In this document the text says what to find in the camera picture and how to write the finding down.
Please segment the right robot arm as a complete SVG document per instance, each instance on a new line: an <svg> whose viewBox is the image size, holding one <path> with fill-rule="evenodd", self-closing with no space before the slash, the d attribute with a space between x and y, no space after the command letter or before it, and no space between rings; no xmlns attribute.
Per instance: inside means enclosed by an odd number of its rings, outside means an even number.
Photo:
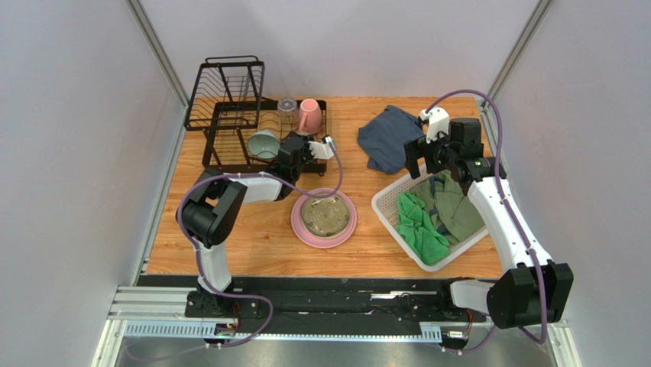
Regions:
<svg viewBox="0 0 651 367"><path fill-rule="evenodd" d="M573 272L568 264L554 261L529 229L499 158L484 155L479 120L429 116L417 122L425 133L404 145L410 176L451 172L482 218L503 270L494 283L450 280L447 295L452 306L487 314L499 329L559 322Z"/></svg>

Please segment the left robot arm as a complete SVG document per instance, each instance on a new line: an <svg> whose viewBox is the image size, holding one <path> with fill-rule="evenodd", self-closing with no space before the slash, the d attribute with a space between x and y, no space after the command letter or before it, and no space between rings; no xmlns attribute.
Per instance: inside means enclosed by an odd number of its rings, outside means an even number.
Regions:
<svg viewBox="0 0 651 367"><path fill-rule="evenodd" d="M314 138L291 132L280 141L277 156L260 173L225 174L207 168L184 195L177 222L195 252L199 291L219 303L232 289L225 242L241 207L249 203L284 200L296 190L303 167L315 159Z"/></svg>

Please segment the pink plate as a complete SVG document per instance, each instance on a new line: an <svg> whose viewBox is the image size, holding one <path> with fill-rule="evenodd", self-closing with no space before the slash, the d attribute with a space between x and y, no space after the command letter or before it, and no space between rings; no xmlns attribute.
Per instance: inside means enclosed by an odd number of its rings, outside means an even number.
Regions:
<svg viewBox="0 0 651 367"><path fill-rule="evenodd" d="M290 214L296 237L314 248L334 248L346 242L358 221L353 202L343 193L317 199L301 196Z"/></svg>

